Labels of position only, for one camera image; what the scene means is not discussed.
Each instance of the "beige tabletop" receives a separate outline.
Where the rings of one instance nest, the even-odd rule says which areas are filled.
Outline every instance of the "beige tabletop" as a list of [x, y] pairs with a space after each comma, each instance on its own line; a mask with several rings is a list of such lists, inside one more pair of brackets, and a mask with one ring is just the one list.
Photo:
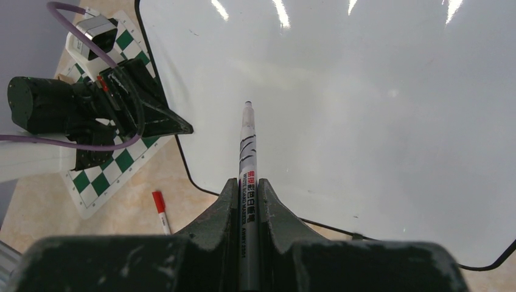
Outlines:
[[[83, 0], [80, 5], [106, 16], [124, 10], [138, 24], [133, 0]], [[69, 60], [63, 51], [57, 72]], [[221, 189], [224, 184], [225, 181], [220, 183]], [[154, 190], [163, 193], [172, 232], [185, 227], [217, 199], [192, 185], [172, 139], [87, 220], [80, 217], [59, 174], [19, 179], [0, 229], [0, 240], [24, 252], [34, 241], [51, 235], [162, 234], [151, 195]], [[350, 239], [348, 235], [310, 227], [329, 239]], [[463, 271], [472, 291], [488, 292], [516, 291], [515, 273], [516, 255], [493, 271]]]

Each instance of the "gray wall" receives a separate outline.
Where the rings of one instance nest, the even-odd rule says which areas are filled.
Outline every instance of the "gray wall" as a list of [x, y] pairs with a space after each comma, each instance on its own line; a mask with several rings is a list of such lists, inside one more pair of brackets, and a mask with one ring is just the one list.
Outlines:
[[[7, 84], [14, 76], [53, 78], [64, 49], [66, 30], [41, 0], [0, 2], [0, 133], [17, 130], [7, 104]], [[60, 0], [78, 5], [79, 0]], [[65, 12], [72, 19], [72, 13]], [[0, 184], [0, 224], [16, 181]]]

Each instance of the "red marker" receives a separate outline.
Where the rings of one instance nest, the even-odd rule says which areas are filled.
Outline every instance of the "red marker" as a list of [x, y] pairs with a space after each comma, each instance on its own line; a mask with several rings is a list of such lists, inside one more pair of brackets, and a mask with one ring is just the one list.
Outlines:
[[167, 221], [167, 215], [165, 214], [165, 201], [163, 201], [163, 195], [160, 191], [152, 192], [152, 197], [154, 197], [154, 203], [156, 203], [156, 208], [158, 209], [159, 221], [161, 222], [161, 226], [163, 226], [163, 231], [165, 235], [170, 235], [170, 226]]

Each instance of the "black border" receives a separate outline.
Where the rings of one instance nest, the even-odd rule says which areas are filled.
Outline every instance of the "black border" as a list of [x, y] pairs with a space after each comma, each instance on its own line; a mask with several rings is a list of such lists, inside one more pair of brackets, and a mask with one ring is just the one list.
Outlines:
[[[134, 11], [136, 12], [136, 17], [138, 19], [138, 25], [139, 25], [139, 28], [141, 29], [142, 31], [142, 35], [144, 37], [144, 41], [145, 41], [145, 45], [147, 46], [147, 50], [148, 50], [148, 55], [150, 57], [150, 61], [152, 62], [152, 66], [153, 66], [153, 69], [154, 69], [154, 72], [156, 73], [156, 78], [158, 79], [158, 83], [159, 83], [159, 87], [161, 89], [161, 94], [163, 96], [165, 96], [165, 92], [163, 90], [163, 86], [161, 86], [161, 79], [159, 77], [159, 73], [158, 71], [156, 70], [156, 62], [154, 62], [154, 57], [152, 55], [152, 50], [150, 48], [150, 46], [148, 45], [148, 39], [147, 39], [147, 33], [145, 32], [145, 27], [143, 25], [143, 22], [142, 22], [142, 17], [140, 15], [140, 0], [134, 0]], [[177, 135], [175, 135], [175, 138], [176, 138], [176, 142], [177, 142], [177, 145], [179, 147], [179, 151], [181, 153], [181, 159], [183, 160], [183, 164], [184, 164], [184, 169], [186, 170], [186, 174], [188, 175], [188, 180], [190, 180], [190, 182], [193, 184], [194, 187], [196, 187], [197, 189], [199, 189], [200, 191], [202, 192], [205, 192], [205, 193], [210, 193], [212, 195], [215, 195], [215, 196], [218, 196], [217, 193], [214, 193], [214, 192], [210, 192], [208, 190], [204, 190], [202, 189], [201, 187], [199, 187], [198, 185], [195, 184], [195, 182], [192, 180], [192, 177], [190, 176], [190, 171], [188, 170], [188, 165], [186, 164], [186, 160], [184, 158], [184, 153], [183, 153], [183, 149], [181, 148], [181, 142], [179, 140], [179, 137]], [[314, 222], [314, 221], [310, 221], [310, 220], [307, 220], [307, 219], [303, 219], [301, 218], [301, 220], [303, 220], [304, 222], [306, 223], [310, 223], [310, 224], [314, 224], [316, 226], [319, 226], [319, 227], [322, 227], [322, 228], [326, 228], [326, 229], [330, 229], [330, 230], [333, 230], [333, 231], [337, 231], [337, 232], [340, 232], [340, 233], [344, 233], [344, 234], [347, 234], [347, 235], [350, 235], [350, 236], [353, 236], [354, 233], [353, 232], [349, 232], [349, 231], [344, 231], [342, 229], [338, 229], [338, 228], [333, 228], [331, 226], [326, 226], [324, 224], [321, 224], [321, 223], [317, 223], [317, 222]], [[369, 237], [363, 237], [364, 239], [367, 239], [367, 240], [375, 240], [373, 238], [369, 238]], [[496, 261], [494, 261], [491, 265], [489, 266], [482, 266], [482, 267], [474, 267], [474, 266], [464, 266], [464, 265], [460, 265], [459, 266], [462, 268], [462, 269], [468, 269], [470, 271], [491, 271], [493, 269], [496, 269], [498, 268], [503, 262], [505, 262], [505, 260], [516, 250], [516, 240], [514, 240], [511, 245], [509, 245], [509, 247], [499, 256], [499, 258], [497, 258]]]

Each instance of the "green square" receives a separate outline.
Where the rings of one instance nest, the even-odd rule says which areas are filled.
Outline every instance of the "green square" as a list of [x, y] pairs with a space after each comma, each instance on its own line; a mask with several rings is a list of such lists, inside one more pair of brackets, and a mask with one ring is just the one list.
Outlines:
[[79, 173], [79, 175], [74, 179], [75, 187], [77, 188], [77, 191], [80, 193], [82, 192], [89, 184], [89, 179], [86, 176], [85, 172]]
[[113, 163], [113, 157], [110, 157], [110, 159], [106, 161], [106, 163], [102, 164], [100, 166], [100, 169], [105, 170], [111, 163]]
[[106, 179], [106, 176], [103, 173], [97, 176], [97, 178], [93, 180], [91, 185], [93, 186], [95, 193], [97, 193], [97, 196], [100, 196], [110, 186], [108, 180]]
[[136, 58], [142, 59], [145, 65], [147, 65], [150, 60], [147, 58], [147, 55], [144, 53], [144, 51], [141, 51], [140, 54], [137, 54]]
[[124, 50], [129, 44], [133, 41], [133, 37], [129, 33], [129, 31], [124, 31], [120, 35], [119, 38], [116, 39], [116, 43], [120, 47], [121, 50]]
[[131, 154], [129, 154], [129, 151], [127, 151], [127, 149], [125, 149], [124, 152], [120, 153], [120, 155], [114, 160], [116, 161], [116, 164], [118, 164], [118, 167], [122, 172], [126, 171], [134, 162], [133, 158], [131, 157]]
[[159, 137], [150, 137], [150, 138], [143, 138], [142, 141], [144, 142], [145, 146], [147, 146], [147, 149], [149, 149], [156, 141], [159, 139]]
[[78, 64], [75, 64], [75, 67], [77, 68], [77, 70], [79, 70], [79, 73], [84, 74], [84, 70], [78, 65]]

